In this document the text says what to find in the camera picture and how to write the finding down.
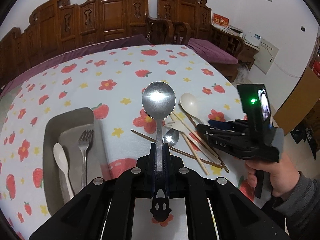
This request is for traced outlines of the right hand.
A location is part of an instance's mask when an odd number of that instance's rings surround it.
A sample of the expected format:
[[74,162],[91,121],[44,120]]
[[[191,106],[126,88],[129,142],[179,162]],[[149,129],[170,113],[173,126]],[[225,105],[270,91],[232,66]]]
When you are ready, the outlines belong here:
[[283,200],[289,197],[297,185],[300,173],[294,167],[289,155],[283,152],[278,163],[262,160],[247,160],[245,168],[248,172],[247,180],[251,187],[258,183],[257,171],[264,171],[270,174],[270,182],[273,187],[272,195]]

